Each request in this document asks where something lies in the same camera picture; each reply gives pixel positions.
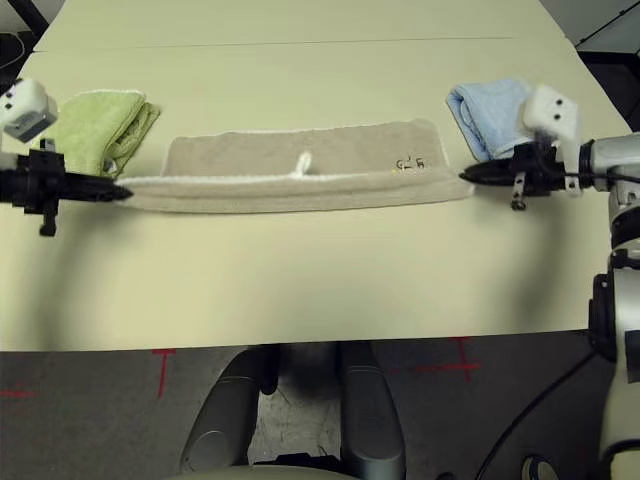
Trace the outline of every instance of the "beige towel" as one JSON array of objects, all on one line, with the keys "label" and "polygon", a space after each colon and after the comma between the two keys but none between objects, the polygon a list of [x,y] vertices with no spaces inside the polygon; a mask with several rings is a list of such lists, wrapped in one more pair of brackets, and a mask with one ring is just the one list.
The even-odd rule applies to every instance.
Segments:
[{"label": "beige towel", "polygon": [[384,207],[464,198],[425,120],[176,138],[161,177],[121,179],[124,205],[194,213]]}]

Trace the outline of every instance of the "light blue towel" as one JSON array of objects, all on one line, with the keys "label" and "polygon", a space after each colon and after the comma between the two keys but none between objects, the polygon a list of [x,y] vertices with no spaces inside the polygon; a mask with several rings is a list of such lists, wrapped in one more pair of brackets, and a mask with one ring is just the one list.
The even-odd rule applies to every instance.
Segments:
[{"label": "light blue towel", "polygon": [[514,146],[531,141],[519,125],[520,106],[530,93],[523,81],[505,78],[463,83],[449,94],[449,108],[477,160],[509,158]]}]

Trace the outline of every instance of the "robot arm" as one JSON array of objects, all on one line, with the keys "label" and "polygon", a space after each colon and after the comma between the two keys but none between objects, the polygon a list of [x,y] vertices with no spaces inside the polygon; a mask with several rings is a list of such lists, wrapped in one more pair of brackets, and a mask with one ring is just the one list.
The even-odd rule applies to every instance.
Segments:
[{"label": "robot arm", "polygon": [[462,178],[512,186],[511,206],[525,210],[526,196],[583,188],[609,192],[612,253],[606,274],[596,276],[589,305],[595,350],[616,370],[601,436],[602,478],[636,479],[640,472],[640,134],[580,145],[578,107],[542,86],[527,101],[526,127],[536,141],[519,145],[508,160],[474,165]]},{"label": "robot arm", "polygon": [[[0,97],[0,132],[23,143],[33,140],[57,119],[55,101],[35,80],[17,82]],[[27,214],[42,214],[43,236],[56,233],[55,217],[61,199],[112,202],[131,196],[113,180],[68,173],[64,155],[53,142],[41,140],[39,150],[26,156],[2,152],[0,135],[0,203],[24,208]]]}]

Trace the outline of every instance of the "cable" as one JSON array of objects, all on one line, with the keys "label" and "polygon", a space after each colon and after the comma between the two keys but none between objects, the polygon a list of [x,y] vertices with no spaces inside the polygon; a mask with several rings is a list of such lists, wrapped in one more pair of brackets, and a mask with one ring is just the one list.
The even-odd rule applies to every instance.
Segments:
[{"label": "cable", "polygon": [[629,119],[631,118],[631,116],[633,115],[633,113],[636,111],[636,108],[638,108],[638,105],[640,105],[640,98],[638,100],[636,100],[636,103],[633,104],[633,107],[631,107],[631,110],[629,110],[629,113],[627,113],[624,116],[624,119],[626,121],[629,121]]},{"label": "cable", "polygon": [[20,42],[20,48],[22,48],[22,51],[20,52],[20,55],[18,55],[16,58],[14,58],[13,60],[5,63],[4,65],[0,65],[0,70],[4,70],[5,68],[7,68],[9,65],[13,65],[14,63],[16,63],[18,60],[20,60],[22,57],[24,57],[24,54],[26,53],[27,49],[24,46],[24,42],[22,41],[22,39],[20,38],[19,35],[16,35],[15,33],[7,33],[7,35],[11,35],[13,37],[15,37],[18,42]]},{"label": "cable", "polygon": [[550,177],[552,178],[561,178],[561,177],[573,177],[578,180],[607,180],[612,182],[630,182],[630,183],[640,183],[640,177],[634,177],[632,175],[622,175],[620,173],[567,173],[567,172],[554,172],[547,167],[542,158],[544,157],[544,152],[541,147],[550,144],[550,142],[546,142],[544,140],[544,134],[536,135],[536,151],[538,155],[536,155],[536,160],[538,166]]},{"label": "cable", "polygon": [[587,363],[589,363],[595,356],[596,356],[596,352],[590,352],[588,355],[582,358],[578,363],[576,363],[573,367],[571,367],[566,373],[561,375],[555,382],[553,382],[551,385],[545,388],[542,392],[540,392],[538,396],[536,396],[533,400],[531,400],[531,402],[529,402],[529,404],[526,407],[524,407],[524,409],[518,414],[518,416],[513,419],[513,421],[509,424],[509,426],[498,437],[498,440],[496,440],[496,443],[493,444],[493,447],[491,447],[491,450],[489,450],[489,453],[487,454],[484,461],[482,462],[482,465],[480,465],[480,468],[478,469],[478,473],[476,473],[475,480],[482,480],[482,478],[484,478],[485,474],[487,473],[487,469],[489,468],[489,465],[491,465],[491,462],[498,454],[498,451],[500,450],[504,442],[506,442],[509,439],[509,436],[511,436],[511,434],[516,429],[516,427],[520,425],[520,423],[522,423],[522,421],[527,417],[527,415],[529,415],[538,405],[540,405],[540,403],[542,403],[544,399],[546,399],[549,395],[551,395],[560,385],[562,385],[564,382],[569,380],[573,375],[575,375],[578,371],[580,371],[580,369],[584,367]]},{"label": "cable", "polygon": [[593,37],[595,37],[598,33],[600,33],[602,30],[604,30],[605,28],[607,28],[609,25],[611,25],[612,23],[614,23],[616,20],[618,20],[619,18],[623,17],[624,15],[626,15],[627,13],[629,13],[631,10],[633,10],[634,8],[636,8],[638,5],[640,5],[640,0],[638,0],[636,3],[634,3],[633,5],[631,5],[629,8],[624,8],[622,10],[620,10],[620,12],[618,13],[618,15],[615,18],[612,18],[611,20],[609,20],[607,23],[605,23],[603,26],[601,26],[600,28],[598,28],[595,32],[591,33],[590,35],[587,35],[584,38],[581,38],[580,41],[578,43],[576,43],[574,45],[574,47],[578,48],[580,45],[582,45],[583,43],[585,43],[586,41],[592,39]]}]

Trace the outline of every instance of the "table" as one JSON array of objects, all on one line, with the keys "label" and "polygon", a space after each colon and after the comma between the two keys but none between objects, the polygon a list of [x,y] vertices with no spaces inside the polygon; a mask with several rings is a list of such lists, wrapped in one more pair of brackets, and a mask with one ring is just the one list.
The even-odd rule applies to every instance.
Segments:
[{"label": "table", "polygon": [[66,0],[37,51],[563,38],[538,0]]},{"label": "table", "polygon": [[[109,87],[141,89],[159,104],[127,175],[158,173],[178,135],[415,117],[437,124],[462,169],[473,159],[444,98],[456,83],[508,75],[578,101],[585,139],[629,131],[556,35],[69,48],[32,55],[23,75],[60,102]],[[40,219],[0,209],[3,350],[584,328],[609,251],[607,197],[596,192],[535,199],[525,213],[510,210],[509,192],[478,189],[443,204],[261,215],[67,203],[58,220],[57,237],[43,239]]]}]

